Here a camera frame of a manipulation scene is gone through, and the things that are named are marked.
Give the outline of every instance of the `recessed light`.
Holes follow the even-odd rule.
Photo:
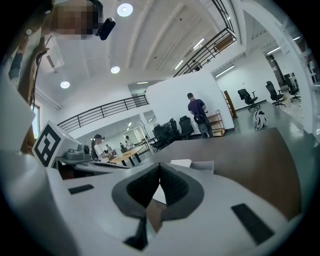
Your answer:
[[[63,89],[67,89],[70,86],[70,83],[68,81],[63,81],[60,83],[60,87]]]
[[[202,43],[202,41],[205,40],[204,38],[202,38],[194,47],[193,49],[196,49],[198,47],[198,45],[200,45]]]
[[[117,73],[119,73],[119,71],[120,71],[120,67],[118,67],[118,66],[113,66],[111,68],[111,73],[112,74],[117,74]]]
[[[180,62],[179,62],[179,64],[178,65],[176,65],[176,67],[174,68],[174,70],[176,70],[180,65],[181,65],[181,63],[182,62],[184,62],[183,60],[181,60]]]
[[[129,3],[123,3],[120,4],[116,12],[119,14],[121,17],[127,17],[130,14],[132,14],[134,8],[132,7],[131,4]]]

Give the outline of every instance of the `woman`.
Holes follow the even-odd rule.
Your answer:
[[[106,159],[106,162],[109,162],[110,154],[105,154],[104,151],[100,148],[99,144],[102,143],[102,136],[100,134],[96,134],[91,141],[91,152],[92,158],[96,161],[101,161],[102,159]]]
[[[128,150],[132,150],[134,148],[134,144],[131,139],[129,139],[129,136],[125,136],[125,146]]]

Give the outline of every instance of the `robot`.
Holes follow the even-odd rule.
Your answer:
[[[86,146],[51,122],[33,152],[0,154],[2,169],[10,170],[1,172],[0,182],[18,220],[52,255],[255,254],[288,223],[240,184],[196,168],[95,166]],[[106,173],[63,180],[57,161],[83,161]],[[150,235],[146,209],[159,186],[166,208],[161,228]]]

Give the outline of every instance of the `purple shirt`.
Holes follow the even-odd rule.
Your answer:
[[[205,103],[201,99],[193,99],[188,105],[188,110],[192,111],[193,115],[204,114],[205,111],[202,108]]]

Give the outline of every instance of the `wooden desk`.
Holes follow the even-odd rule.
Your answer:
[[[151,158],[165,163],[177,159],[214,161],[215,174],[238,182],[276,207],[288,220],[301,213],[298,173],[277,128],[175,141]]]
[[[129,159],[130,162],[131,162],[131,164],[132,164],[132,166],[135,166],[135,163],[134,163],[134,161],[132,161],[132,158],[131,158],[131,157],[132,157],[132,156],[135,156],[136,159],[138,160],[138,162],[141,163],[141,160],[140,160],[140,158],[139,158],[139,156],[138,156],[138,153],[139,153],[139,151],[141,151],[143,148],[144,148],[144,146],[137,146],[137,147],[135,147],[135,148],[133,148],[133,149],[127,151],[127,152],[124,152],[124,153],[123,153],[123,156],[121,156],[121,157],[115,157],[115,158],[111,159],[111,160],[110,160],[110,163],[115,163],[115,164],[116,164],[116,163],[122,162],[122,164],[123,164],[124,166],[127,166],[125,160]]]

